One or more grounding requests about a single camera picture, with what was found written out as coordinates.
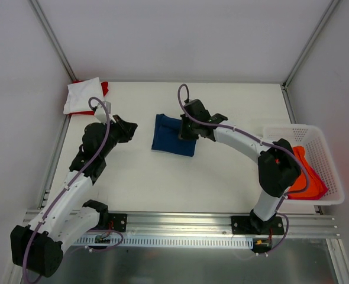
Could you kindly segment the aluminium mounting rail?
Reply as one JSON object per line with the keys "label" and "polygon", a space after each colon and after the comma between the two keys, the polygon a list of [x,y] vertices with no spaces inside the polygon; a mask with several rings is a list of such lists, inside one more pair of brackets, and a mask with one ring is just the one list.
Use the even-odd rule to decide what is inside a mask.
{"label": "aluminium mounting rail", "polygon": [[[126,235],[150,236],[191,236],[220,237],[233,236],[231,216],[248,214],[206,214],[206,213],[165,213],[165,212],[123,212],[110,211],[128,215]],[[326,238],[338,239],[340,232],[335,219],[329,215],[318,214],[277,214],[282,218],[285,233],[272,235],[275,238]],[[102,226],[97,231],[106,230]],[[246,235],[250,237],[266,235]]]}

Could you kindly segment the white plastic basket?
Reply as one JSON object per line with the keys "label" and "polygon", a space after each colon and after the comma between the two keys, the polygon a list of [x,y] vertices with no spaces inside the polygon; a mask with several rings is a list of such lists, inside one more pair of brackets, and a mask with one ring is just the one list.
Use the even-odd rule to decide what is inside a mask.
{"label": "white plastic basket", "polygon": [[263,138],[287,140],[292,146],[305,149],[305,159],[327,187],[327,192],[317,199],[288,198],[287,204],[338,205],[344,202],[345,193],[323,132],[305,124],[278,124],[263,127]]}

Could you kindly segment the left aluminium frame post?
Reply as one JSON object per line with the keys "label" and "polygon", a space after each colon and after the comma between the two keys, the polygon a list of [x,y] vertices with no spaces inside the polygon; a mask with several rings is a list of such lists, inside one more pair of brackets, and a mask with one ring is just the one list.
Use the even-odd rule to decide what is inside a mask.
{"label": "left aluminium frame post", "polygon": [[55,32],[54,32],[46,14],[45,14],[45,12],[43,11],[39,1],[28,0],[28,3],[30,5],[34,15],[38,19],[45,35],[47,36],[56,56],[58,57],[59,61],[61,62],[69,79],[72,82],[76,81],[77,77],[76,77],[76,75],[75,75],[75,73],[70,65],[70,62],[68,61],[68,58],[67,58],[61,44],[59,43],[57,36],[55,35]]}

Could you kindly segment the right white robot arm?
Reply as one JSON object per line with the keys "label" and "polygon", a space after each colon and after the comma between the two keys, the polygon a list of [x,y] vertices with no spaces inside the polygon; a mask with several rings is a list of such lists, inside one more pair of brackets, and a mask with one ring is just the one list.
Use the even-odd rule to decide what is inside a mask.
{"label": "right white robot arm", "polygon": [[207,138],[225,144],[245,155],[258,166],[261,194],[250,212],[247,231],[266,234],[274,222],[277,210],[287,190],[301,175],[290,143],[281,138],[266,142],[243,130],[237,130],[222,114],[210,115],[199,99],[185,100],[182,106],[179,138]]}

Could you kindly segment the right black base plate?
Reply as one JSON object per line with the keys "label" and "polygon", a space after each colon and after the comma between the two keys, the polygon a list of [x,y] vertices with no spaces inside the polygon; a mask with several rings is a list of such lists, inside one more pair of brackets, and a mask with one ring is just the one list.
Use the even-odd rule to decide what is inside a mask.
{"label": "right black base plate", "polygon": [[234,235],[283,235],[285,233],[281,217],[275,216],[263,222],[250,216],[231,216],[231,230]]}

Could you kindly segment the aluminium frame post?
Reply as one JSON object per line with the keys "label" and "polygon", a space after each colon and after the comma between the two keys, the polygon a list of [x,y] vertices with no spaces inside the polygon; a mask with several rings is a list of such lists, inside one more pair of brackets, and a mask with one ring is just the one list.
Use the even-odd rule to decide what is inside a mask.
{"label": "aluminium frame post", "polygon": [[75,75],[75,73],[70,65],[70,62],[68,61],[68,58],[67,58],[61,44],[59,43],[57,36],[55,35],[55,32],[54,32],[46,14],[45,14],[45,12],[43,11],[39,1],[28,0],[28,3],[30,5],[34,15],[38,19],[45,35],[47,36],[56,56],[58,57],[59,61],[61,62],[69,79],[72,82],[76,81],[77,77],[76,77],[76,75]]}
{"label": "aluminium frame post", "polygon": [[329,1],[326,9],[322,13],[319,21],[317,22],[315,28],[313,29],[311,35],[309,36],[306,44],[302,48],[301,53],[299,54],[298,58],[295,61],[295,64],[293,65],[292,69],[290,70],[288,76],[286,77],[285,81],[282,83],[282,89],[286,91],[291,84],[292,80],[298,73],[298,70],[300,69],[303,62],[306,60],[306,57],[311,52],[312,47],[316,43],[317,39],[327,26],[328,22],[330,21],[333,13],[341,3],[340,0],[332,0]]}

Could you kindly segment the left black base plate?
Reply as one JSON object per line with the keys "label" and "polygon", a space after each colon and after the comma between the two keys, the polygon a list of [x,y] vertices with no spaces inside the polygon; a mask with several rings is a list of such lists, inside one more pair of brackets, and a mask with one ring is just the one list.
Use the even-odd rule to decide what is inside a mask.
{"label": "left black base plate", "polygon": [[122,213],[108,213],[104,228],[121,233],[126,232],[128,215]]}

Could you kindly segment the right aluminium frame post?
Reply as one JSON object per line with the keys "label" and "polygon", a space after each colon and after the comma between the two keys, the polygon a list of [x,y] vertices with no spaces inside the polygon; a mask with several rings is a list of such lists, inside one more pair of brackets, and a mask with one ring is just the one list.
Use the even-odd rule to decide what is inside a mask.
{"label": "right aluminium frame post", "polygon": [[292,69],[290,70],[288,76],[286,77],[285,81],[282,83],[282,89],[286,91],[291,84],[292,80],[298,73],[298,70],[300,69],[303,62],[306,60],[306,57],[311,52],[312,47],[316,43],[317,39],[327,26],[328,22],[330,21],[333,13],[341,3],[340,0],[332,0],[329,1],[326,9],[322,13],[319,21],[317,22],[315,28],[313,29],[311,35],[309,36],[306,44],[302,48],[301,53],[299,54],[298,58],[295,61],[295,64],[293,65]]}

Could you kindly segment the blue printed t shirt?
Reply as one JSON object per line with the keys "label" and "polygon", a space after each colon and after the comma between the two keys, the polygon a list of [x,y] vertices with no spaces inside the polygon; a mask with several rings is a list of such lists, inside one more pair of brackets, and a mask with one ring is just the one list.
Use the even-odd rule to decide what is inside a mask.
{"label": "blue printed t shirt", "polygon": [[151,149],[166,153],[193,157],[196,140],[181,140],[179,138],[181,120],[170,118],[165,114],[157,114]]}

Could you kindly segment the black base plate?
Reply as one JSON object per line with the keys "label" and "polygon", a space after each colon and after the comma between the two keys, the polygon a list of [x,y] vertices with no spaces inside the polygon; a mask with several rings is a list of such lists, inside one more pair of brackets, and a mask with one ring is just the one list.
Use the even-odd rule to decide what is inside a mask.
{"label": "black base plate", "polygon": [[263,222],[250,216],[231,216],[231,230],[234,235],[283,235],[285,233],[281,217],[275,216]]}
{"label": "black base plate", "polygon": [[128,215],[122,213],[108,213],[104,228],[121,233],[126,232]]}

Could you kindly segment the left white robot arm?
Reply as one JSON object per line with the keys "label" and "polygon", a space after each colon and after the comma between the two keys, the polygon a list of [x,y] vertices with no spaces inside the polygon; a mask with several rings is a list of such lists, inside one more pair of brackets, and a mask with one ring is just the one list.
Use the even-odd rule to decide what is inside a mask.
{"label": "left white robot arm", "polygon": [[132,140],[138,125],[118,115],[105,123],[87,125],[61,191],[26,226],[11,231],[13,264],[50,277],[67,250],[88,230],[102,231],[109,223],[108,206],[86,201],[71,217],[75,205],[89,192],[106,168],[106,157],[121,143]]}

